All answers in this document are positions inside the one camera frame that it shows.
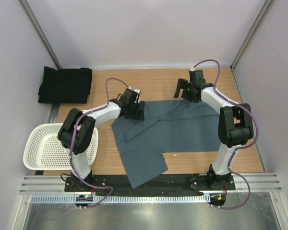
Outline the blue-grey t shirt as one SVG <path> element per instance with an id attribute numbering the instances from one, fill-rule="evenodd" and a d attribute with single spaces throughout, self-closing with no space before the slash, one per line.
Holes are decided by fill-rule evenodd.
<path id="1" fill-rule="evenodd" d="M 115 119 L 111 128 L 131 187 L 168 169 L 163 153 L 217 151 L 218 122 L 211 106 L 185 100 L 146 102 L 143 121 Z"/>

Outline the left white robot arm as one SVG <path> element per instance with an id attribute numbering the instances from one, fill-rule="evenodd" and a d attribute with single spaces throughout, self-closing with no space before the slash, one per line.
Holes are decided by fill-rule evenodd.
<path id="1" fill-rule="evenodd" d="M 120 117 L 143 121 L 145 102 L 141 101 L 140 96 L 141 90 L 128 87 L 117 99 L 110 99 L 102 106 L 85 111 L 74 108 L 68 113 L 58 132 L 58 140 L 69 154 L 72 178 L 81 191 L 88 191 L 93 186 L 93 174 L 86 150 L 94 129 Z"/>

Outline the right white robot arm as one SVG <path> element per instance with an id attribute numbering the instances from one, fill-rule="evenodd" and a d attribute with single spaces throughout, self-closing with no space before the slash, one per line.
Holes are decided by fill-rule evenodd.
<path id="1" fill-rule="evenodd" d="M 218 137 L 221 142 L 216 160 L 209 166 L 207 176 L 201 181 L 204 188 L 223 190 L 231 181 L 231 162 L 233 152 L 253 138 L 250 106 L 231 101 L 212 83 L 207 83 L 202 70 L 190 68 L 189 80 L 178 79 L 174 98 L 207 103 L 219 114 Z"/>

